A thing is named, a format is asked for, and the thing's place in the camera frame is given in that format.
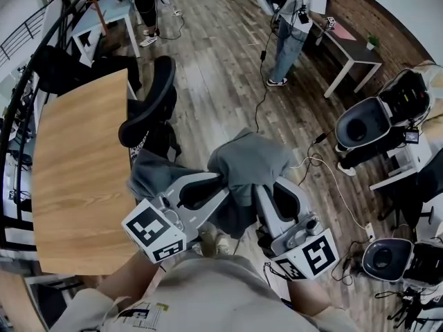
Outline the wooden table with white frame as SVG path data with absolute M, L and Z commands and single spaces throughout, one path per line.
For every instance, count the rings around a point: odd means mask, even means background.
M 32 169 L 35 244 L 45 273 L 108 275 L 134 253 L 122 220 L 136 202 L 127 188 L 127 71 L 85 84 L 47 104 Z
M 15 332 L 46 332 L 22 276 L 0 270 L 0 305 Z

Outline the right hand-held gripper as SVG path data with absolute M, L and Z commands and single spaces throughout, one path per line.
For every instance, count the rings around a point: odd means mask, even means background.
M 260 222 L 274 239 L 271 260 L 288 281 L 313 280 L 338 261 L 332 231 L 317 215 L 309 214 L 311 206 L 301 187 L 278 177 L 273 190 L 256 185 L 254 198 Z

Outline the black mesh chair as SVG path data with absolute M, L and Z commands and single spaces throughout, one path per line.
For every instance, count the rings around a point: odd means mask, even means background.
M 162 55 L 154 60 L 154 78 L 145 100 L 127 101 L 127 120 L 120 125 L 118 138 L 127 148 L 141 147 L 174 162 L 181 147 L 169 120 L 177 103 L 174 87 L 175 60 Z

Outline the white shelf desk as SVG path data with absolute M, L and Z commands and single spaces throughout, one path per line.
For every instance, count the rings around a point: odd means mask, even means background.
M 396 160 L 399 167 L 389 172 L 383 181 L 369 186 L 369 189 L 375 191 L 420 172 L 441 149 L 443 141 L 429 143 L 425 136 L 421 136 L 418 144 L 402 145 L 390 150 L 387 153 L 388 158 Z

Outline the grey jacket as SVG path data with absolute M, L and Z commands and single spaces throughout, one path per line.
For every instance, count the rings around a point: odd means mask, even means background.
M 294 165 L 290 148 L 244 128 L 234 139 L 216 148 L 208 161 L 208 170 L 220 174 L 230 191 L 226 207 L 214 213 L 209 221 L 231 238 L 240 239 L 257 221 L 253 187 L 262 185 L 272 191 L 277 177 Z M 137 200 L 152 200 L 178 178 L 200 173 L 200 169 L 180 166 L 141 149 L 128 188 Z

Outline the black metal railing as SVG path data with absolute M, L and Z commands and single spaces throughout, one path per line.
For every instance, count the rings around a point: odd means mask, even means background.
M 73 0 L 70 7 L 68 7 L 60 15 L 60 17 L 54 22 L 54 24 L 51 26 L 48 32 L 42 37 L 42 40 L 40 41 L 39 45 L 36 47 L 35 52 L 30 56 L 30 60 L 26 65 L 22 77 L 19 79 L 15 92 L 12 94 L 11 102 L 5 114 L 3 127 L 0 133 L 0 249 L 2 250 L 24 251 L 24 252 L 35 252 L 37 250 L 36 246 L 34 245 L 9 242 L 6 239 L 5 229 L 7 228 L 26 230 L 30 232 L 33 231 L 33 224 L 29 221 L 23 220 L 21 217 L 21 168 L 22 168 L 21 162 L 24 153 L 24 145 L 26 139 L 25 134 L 22 135 L 21 142 L 19 143 L 19 153 L 17 160 L 17 189 L 16 193 L 13 195 L 13 197 L 17 200 L 17 216 L 15 218 L 12 218 L 6 216 L 4 213 L 3 183 L 4 183 L 4 173 L 6 166 L 6 155 L 8 154 L 9 150 L 8 136 L 12 133 L 12 125 L 18 107 L 21 104 L 21 97 L 24 94 L 28 81 L 33 75 L 36 58 L 39 56 L 44 47 L 48 45 L 49 41 L 51 40 L 55 32 L 60 31 L 60 36 L 57 39 L 58 42 L 60 42 L 60 40 L 62 40 L 62 38 L 66 36 L 67 29 L 63 28 L 62 25 L 67 20 L 67 17 L 76 11 L 76 6 L 79 2 L 80 0 Z

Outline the thin black stair railing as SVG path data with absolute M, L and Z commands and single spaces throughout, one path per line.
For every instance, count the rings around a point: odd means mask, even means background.
M 0 44 L 0 68 L 9 62 L 18 50 L 34 40 L 42 31 L 45 12 L 46 6 L 40 8 Z

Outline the wooden coat rack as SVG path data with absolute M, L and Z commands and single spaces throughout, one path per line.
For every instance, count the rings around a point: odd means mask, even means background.
M 109 36 L 109 31 L 108 31 L 107 25 L 105 23 L 105 20 L 103 18 L 103 14 L 101 13 L 100 7 L 98 5 L 98 1 L 97 0 L 92 0 L 92 2 L 93 2 L 93 5 L 94 5 L 94 7 L 96 9 L 97 15 L 99 17 L 99 20 L 100 20 L 100 23 L 101 23 L 101 26 L 102 26 L 103 34 L 104 34 L 105 39 L 106 39 L 105 45 L 103 47 L 103 51 L 105 53 L 112 53 L 115 50 L 117 50 L 118 48 L 120 48 L 121 44 L 119 42 L 116 42 L 115 40 L 113 40 Z

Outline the person's left forearm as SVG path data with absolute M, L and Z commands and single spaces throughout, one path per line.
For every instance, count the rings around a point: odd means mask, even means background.
M 143 297 L 159 266 L 138 251 L 116 272 L 100 282 L 96 290 L 113 301 L 125 298 L 118 303 L 118 310 L 122 311 Z

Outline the person's right forearm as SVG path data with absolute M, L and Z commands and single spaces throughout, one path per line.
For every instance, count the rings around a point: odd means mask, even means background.
M 327 291 L 314 280 L 287 282 L 289 298 L 298 313 L 315 316 L 332 307 Z

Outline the person's beige shirt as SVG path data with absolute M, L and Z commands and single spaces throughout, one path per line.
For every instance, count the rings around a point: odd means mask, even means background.
M 96 288 L 81 290 L 50 332 L 357 332 L 334 305 L 313 317 L 287 306 L 248 259 L 186 254 L 128 308 Z

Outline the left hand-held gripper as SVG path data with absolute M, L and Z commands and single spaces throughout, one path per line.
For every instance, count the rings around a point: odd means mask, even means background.
M 155 199 L 143 199 L 122 227 L 151 262 L 160 263 L 189 250 L 193 242 L 185 233 L 198 233 L 228 195 L 219 174 L 182 176 Z

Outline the person's right shoe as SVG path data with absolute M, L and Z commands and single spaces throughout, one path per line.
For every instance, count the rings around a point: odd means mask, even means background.
M 217 255 L 230 255 L 230 242 L 226 235 L 218 235 L 215 239 Z

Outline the pink paper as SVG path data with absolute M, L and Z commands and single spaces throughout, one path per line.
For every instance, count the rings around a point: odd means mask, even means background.
M 337 21 L 332 29 L 332 33 L 339 39 L 356 41 L 356 37 Z

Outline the dark desk with white legs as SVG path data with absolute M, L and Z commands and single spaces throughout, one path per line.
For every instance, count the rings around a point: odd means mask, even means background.
M 313 25 L 320 31 L 319 34 L 316 36 L 316 45 L 319 46 L 323 40 L 323 37 L 327 37 L 336 47 L 338 47 L 338 49 L 344 54 L 344 56 L 347 57 L 347 61 L 343 65 L 340 73 L 335 77 L 334 81 L 324 92 L 324 98 L 329 98 L 333 94 L 336 87 L 341 83 L 343 78 L 350 72 L 351 68 L 355 64 L 367 64 L 371 65 L 372 68 L 355 87 L 354 93 L 358 93 L 383 64 L 381 56 L 375 49 L 368 50 L 366 48 L 367 39 L 362 37 L 357 31 L 355 31 L 355 29 L 353 29 L 353 27 L 351 27 L 351 25 L 349 25 L 340 17 L 334 16 L 334 19 L 342 26 L 344 26 L 351 34 L 353 34 L 356 37 L 356 41 L 339 39 L 336 37 L 335 34 L 332 33 L 332 31 L 324 31 L 322 24 L 319 24 L 316 21 L 313 22 Z

